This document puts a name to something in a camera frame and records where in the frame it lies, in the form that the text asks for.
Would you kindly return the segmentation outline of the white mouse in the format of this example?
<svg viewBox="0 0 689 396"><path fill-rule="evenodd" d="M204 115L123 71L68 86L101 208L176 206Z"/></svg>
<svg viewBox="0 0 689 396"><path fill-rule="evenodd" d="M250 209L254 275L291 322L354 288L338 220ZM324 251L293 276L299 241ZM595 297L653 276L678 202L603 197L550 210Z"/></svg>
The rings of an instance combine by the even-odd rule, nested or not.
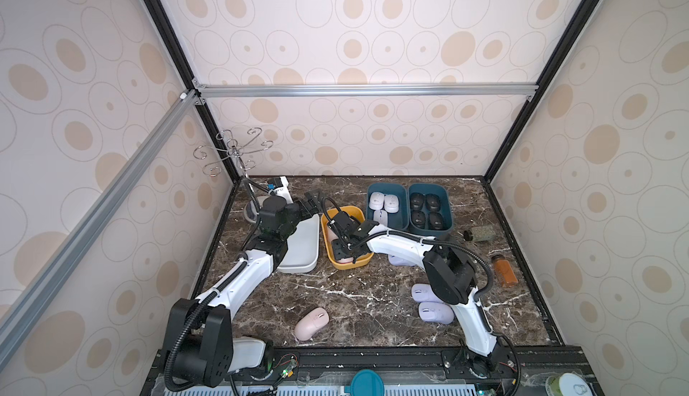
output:
<svg viewBox="0 0 689 396"><path fill-rule="evenodd" d="M400 201L397 195L386 194L383 200L383 209L389 214L398 213L400 210Z"/></svg>
<svg viewBox="0 0 689 396"><path fill-rule="evenodd" d="M372 219L384 227L389 225L389 214L383 209L375 210Z"/></svg>
<svg viewBox="0 0 689 396"><path fill-rule="evenodd" d="M368 207L373 210L383 210L385 207L385 194L379 191L373 192L369 196Z"/></svg>

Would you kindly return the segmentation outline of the black mouse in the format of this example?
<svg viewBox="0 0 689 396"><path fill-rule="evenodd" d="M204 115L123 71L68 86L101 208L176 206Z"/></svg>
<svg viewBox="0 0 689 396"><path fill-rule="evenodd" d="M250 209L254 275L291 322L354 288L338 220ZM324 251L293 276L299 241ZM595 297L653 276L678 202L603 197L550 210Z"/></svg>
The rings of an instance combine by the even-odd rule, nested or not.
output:
<svg viewBox="0 0 689 396"><path fill-rule="evenodd" d="M425 205L425 195L419 192L411 193L409 203L412 211L421 211Z"/></svg>
<svg viewBox="0 0 689 396"><path fill-rule="evenodd" d="M426 216L425 213L421 210L415 210L411 213L411 223L414 227L418 229L425 229L426 228Z"/></svg>
<svg viewBox="0 0 689 396"><path fill-rule="evenodd" d="M441 200L436 194L426 194L425 195L425 207L429 212L438 213L441 210Z"/></svg>
<svg viewBox="0 0 689 396"><path fill-rule="evenodd" d="M441 213L430 212L428 214L428 227L430 230L441 231L445 229L445 221Z"/></svg>

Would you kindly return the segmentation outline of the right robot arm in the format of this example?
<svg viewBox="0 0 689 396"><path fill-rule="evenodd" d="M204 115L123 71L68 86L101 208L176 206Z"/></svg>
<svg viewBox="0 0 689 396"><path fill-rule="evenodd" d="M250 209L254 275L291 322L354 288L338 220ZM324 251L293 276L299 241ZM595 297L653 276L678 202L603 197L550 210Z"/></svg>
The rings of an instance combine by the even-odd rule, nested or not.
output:
<svg viewBox="0 0 689 396"><path fill-rule="evenodd" d="M325 218L336 237L330 252L336 265L355 266L374 254L387 254L425 270L432 293L450 306L463 329L462 361L476 374L493 372L500 363L516 359L511 342L493 331L484 313L482 296L495 282L486 261L451 241L359 221L342 210L326 213Z"/></svg>

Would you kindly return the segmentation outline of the white storage box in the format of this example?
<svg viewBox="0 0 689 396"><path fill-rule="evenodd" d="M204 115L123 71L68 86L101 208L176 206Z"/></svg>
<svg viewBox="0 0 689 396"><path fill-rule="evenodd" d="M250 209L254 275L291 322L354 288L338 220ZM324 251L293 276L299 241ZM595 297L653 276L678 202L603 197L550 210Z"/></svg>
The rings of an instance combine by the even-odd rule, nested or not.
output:
<svg viewBox="0 0 689 396"><path fill-rule="evenodd" d="M288 250L276 271L287 274L309 273L319 259L320 217L314 215L301 221L287 239Z"/></svg>

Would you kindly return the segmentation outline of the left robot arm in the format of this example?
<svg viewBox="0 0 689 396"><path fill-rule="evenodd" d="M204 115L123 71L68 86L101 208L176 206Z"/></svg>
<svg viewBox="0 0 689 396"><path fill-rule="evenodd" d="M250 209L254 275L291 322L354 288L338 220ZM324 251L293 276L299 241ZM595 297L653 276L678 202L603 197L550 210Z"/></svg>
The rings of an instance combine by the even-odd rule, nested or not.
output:
<svg viewBox="0 0 689 396"><path fill-rule="evenodd" d="M319 198L317 191L291 203L277 195L265 199L236 265L203 294L179 299L172 306L161 349L168 391L213 388L242 369L269 367L267 342L235 339L233 318L283 262L299 223L321 213Z"/></svg>

